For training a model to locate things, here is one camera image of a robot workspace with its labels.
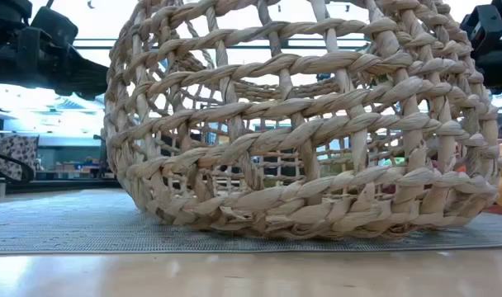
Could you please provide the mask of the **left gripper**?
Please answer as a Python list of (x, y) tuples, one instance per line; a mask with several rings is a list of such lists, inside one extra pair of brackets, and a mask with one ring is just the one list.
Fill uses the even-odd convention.
[(85, 100), (107, 90), (108, 67), (71, 48), (76, 26), (0, 26), (0, 84), (75, 93)]

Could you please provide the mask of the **woven wicker basket with handles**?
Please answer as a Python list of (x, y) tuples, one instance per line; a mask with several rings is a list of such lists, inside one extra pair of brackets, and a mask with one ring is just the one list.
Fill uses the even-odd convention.
[(462, 226), (499, 196), (498, 111), (443, 0), (368, 21), (139, 0), (110, 52), (107, 160), (165, 224), (274, 238)]

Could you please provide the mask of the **patterned fabric bag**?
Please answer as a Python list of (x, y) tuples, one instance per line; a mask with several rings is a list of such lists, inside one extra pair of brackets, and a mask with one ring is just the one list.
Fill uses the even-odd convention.
[(0, 171), (13, 180), (29, 182), (36, 171), (36, 136), (8, 135), (0, 138)]

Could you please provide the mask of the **grey woven placemat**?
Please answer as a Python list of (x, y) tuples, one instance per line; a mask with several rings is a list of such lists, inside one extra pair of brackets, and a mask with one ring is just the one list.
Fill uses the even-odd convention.
[(0, 254), (152, 252), (383, 252), (502, 248), (502, 215), (404, 238), (247, 238), (163, 225), (122, 191), (78, 191), (0, 203)]

